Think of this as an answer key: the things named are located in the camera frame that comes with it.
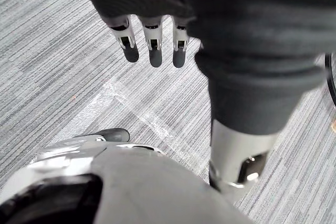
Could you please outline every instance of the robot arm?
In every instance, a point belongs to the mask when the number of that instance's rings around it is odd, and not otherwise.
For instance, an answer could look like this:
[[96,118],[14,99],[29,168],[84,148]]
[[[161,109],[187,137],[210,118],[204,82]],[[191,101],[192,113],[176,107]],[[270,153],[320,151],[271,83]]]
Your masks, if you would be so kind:
[[[323,80],[323,72],[314,61],[316,55],[333,51],[335,45],[336,36],[327,37],[334,33],[330,25],[333,16],[323,8],[332,1],[92,0],[92,3],[104,21],[128,14],[140,17],[154,67],[162,62],[162,15],[175,17],[177,67],[183,65],[188,41],[182,31],[201,40],[203,46],[195,60],[209,79],[212,106],[209,178],[214,188],[236,200],[257,181],[268,152],[302,94]],[[135,41],[132,32],[127,37]]]

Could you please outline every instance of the black sleeve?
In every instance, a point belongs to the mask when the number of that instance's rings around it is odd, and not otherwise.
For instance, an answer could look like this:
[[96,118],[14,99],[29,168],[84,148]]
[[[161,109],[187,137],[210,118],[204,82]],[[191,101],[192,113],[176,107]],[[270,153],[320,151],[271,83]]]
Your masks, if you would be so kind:
[[302,94],[323,80],[318,54],[336,45],[335,0],[183,0],[202,41],[212,117],[248,134],[287,123]]

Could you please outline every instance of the black fingertip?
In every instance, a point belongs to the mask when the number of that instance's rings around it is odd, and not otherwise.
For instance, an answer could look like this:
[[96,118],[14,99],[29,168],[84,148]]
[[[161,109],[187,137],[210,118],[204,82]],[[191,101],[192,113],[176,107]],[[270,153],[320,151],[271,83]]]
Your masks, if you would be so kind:
[[177,68],[183,67],[185,62],[185,52],[182,49],[173,52],[173,64]]
[[151,65],[158,68],[162,64],[162,52],[161,50],[149,50],[149,61]]
[[138,52],[138,48],[136,47],[136,45],[134,45],[133,48],[126,47],[126,49],[123,49],[123,50],[124,50],[125,57],[129,62],[134,63],[138,61],[139,52]]

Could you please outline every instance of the robotic finger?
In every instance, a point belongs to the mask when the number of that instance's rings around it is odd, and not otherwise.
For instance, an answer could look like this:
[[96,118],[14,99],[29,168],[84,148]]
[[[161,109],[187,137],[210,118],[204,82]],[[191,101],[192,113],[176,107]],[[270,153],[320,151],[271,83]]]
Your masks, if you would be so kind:
[[173,17],[173,64],[181,68],[185,62],[185,53],[189,43],[189,36],[186,31],[186,25],[189,19]]
[[149,61],[151,65],[158,68],[162,64],[162,16],[140,17],[143,26],[145,40],[149,50]]
[[139,59],[138,48],[136,47],[131,19],[128,15],[115,18],[102,18],[111,28],[116,40],[119,42],[125,57],[129,62],[137,62]]

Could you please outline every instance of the striped carpet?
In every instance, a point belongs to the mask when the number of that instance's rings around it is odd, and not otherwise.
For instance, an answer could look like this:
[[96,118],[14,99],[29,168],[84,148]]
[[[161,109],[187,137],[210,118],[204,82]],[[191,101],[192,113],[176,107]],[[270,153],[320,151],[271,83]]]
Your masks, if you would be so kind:
[[[141,25],[128,63],[89,0],[0,0],[0,186],[49,143],[108,127],[162,149],[207,178],[210,110],[193,55],[172,65],[172,22],[154,69]],[[282,132],[265,173],[236,206],[256,223],[336,223],[335,117],[324,85],[308,93]]]

